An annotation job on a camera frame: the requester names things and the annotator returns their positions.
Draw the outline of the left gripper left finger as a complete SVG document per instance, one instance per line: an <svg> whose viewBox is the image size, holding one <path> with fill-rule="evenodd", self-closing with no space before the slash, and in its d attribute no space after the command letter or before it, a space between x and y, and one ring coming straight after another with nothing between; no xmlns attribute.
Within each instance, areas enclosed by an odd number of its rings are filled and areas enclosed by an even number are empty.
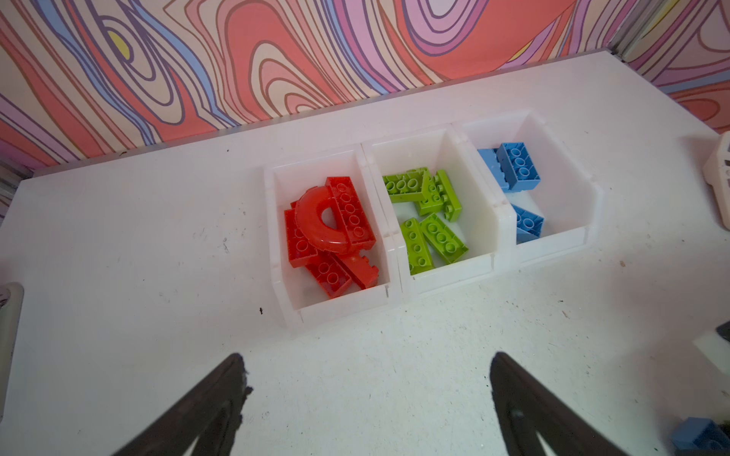
<svg viewBox="0 0 730 456"><path fill-rule="evenodd" d="M116 453L229 455L243 423L243 405L252 391L243 357L232 353Z"/></svg>

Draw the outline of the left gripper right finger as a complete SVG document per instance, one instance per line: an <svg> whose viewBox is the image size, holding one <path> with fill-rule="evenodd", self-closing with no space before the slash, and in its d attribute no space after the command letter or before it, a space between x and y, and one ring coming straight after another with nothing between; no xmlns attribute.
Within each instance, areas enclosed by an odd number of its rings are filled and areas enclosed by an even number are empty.
<svg viewBox="0 0 730 456"><path fill-rule="evenodd" d="M507 353L490 363L492 399L509 455L623 455Z"/></svg>

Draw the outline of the green lego brick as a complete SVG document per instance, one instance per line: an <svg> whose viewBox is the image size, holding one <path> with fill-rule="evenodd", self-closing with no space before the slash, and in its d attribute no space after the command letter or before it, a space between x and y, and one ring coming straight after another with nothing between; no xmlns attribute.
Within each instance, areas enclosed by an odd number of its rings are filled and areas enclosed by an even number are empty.
<svg viewBox="0 0 730 456"><path fill-rule="evenodd" d="M387 175L383 182L392 203L418 203L429 195L426 167L408 170L404 173Z"/></svg>
<svg viewBox="0 0 730 456"><path fill-rule="evenodd" d="M419 224L426 241L444 263L453 264L469 252L465 242L437 214L427 216Z"/></svg>
<svg viewBox="0 0 730 456"><path fill-rule="evenodd" d="M442 199L433 177L428 172L424 174L422 190L424 199L416 202L418 215L424 218L431 214L441 212L445 204L444 199Z"/></svg>
<svg viewBox="0 0 730 456"><path fill-rule="evenodd" d="M416 218L408 218L400 224L401 233L404 237L409 272L412 276L435 268L429 245L421 232L420 224Z"/></svg>
<svg viewBox="0 0 730 456"><path fill-rule="evenodd" d="M437 193L443 202L442 210L446 220L449 222L457 222L463 207L445 170L440 169L437 171L435 174L435 185Z"/></svg>

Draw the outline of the red lego brick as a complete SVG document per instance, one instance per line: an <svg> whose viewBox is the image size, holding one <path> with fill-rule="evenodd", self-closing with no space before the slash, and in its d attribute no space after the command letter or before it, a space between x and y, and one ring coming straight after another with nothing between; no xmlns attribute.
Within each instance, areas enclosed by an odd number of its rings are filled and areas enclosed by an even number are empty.
<svg viewBox="0 0 730 456"><path fill-rule="evenodd" d="M327 294L328 298L343 296L354 284L351 275L340 265L336 257L329 252L319 252L306 269Z"/></svg>
<svg viewBox="0 0 730 456"><path fill-rule="evenodd" d="M351 251L370 250L376 237L350 177L328 177L325 182L336 208L338 229L343 231Z"/></svg>
<svg viewBox="0 0 730 456"><path fill-rule="evenodd" d="M284 218L287 254L291 266L293 268L300 268L311 264L317 258L317 254L319 254L319 252L308 241L308 239L306 239L302 230L298 228L295 210L285 210Z"/></svg>
<svg viewBox="0 0 730 456"><path fill-rule="evenodd" d="M366 256L357 253L338 254L336 259L361 290L372 288L378 284L378 267L370 264L370 260Z"/></svg>

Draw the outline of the red arch lego piece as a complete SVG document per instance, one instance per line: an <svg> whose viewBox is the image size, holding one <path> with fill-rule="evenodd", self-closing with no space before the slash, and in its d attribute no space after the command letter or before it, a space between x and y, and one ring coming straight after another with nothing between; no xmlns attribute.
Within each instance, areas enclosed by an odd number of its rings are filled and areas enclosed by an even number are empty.
<svg viewBox="0 0 730 456"><path fill-rule="evenodd" d="M334 207L334 198L325 186L308 189L297 201L295 221L304 237L317 249L345 254L355 251L349 237L341 229L327 225L322 215Z"/></svg>

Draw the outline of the blue lego brick top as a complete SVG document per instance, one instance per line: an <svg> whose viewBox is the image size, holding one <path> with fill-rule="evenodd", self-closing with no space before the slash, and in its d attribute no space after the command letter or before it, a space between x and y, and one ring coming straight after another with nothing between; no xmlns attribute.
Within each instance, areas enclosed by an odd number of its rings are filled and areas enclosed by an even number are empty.
<svg viewBox="0 0 730 456"><path fill-rule="evenodd" d="M482 148L477 150L482 160L486 163L486 166L494 176L501 190L505 193L509 191L509 183L506 180L506 175L502 170L501 163L497 157L496 148Z"/></svg>

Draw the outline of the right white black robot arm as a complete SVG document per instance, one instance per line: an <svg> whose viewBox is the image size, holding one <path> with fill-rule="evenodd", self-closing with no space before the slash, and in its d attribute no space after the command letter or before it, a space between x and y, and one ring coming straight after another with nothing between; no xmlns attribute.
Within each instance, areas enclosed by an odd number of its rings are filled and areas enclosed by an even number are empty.
<svg viewBox="0 0 730 456"><path fill-rule="evenodd" d="M730 370L729 328L730 321L726 321L693 341L694 346L725 375L729 375Z"/></svg>

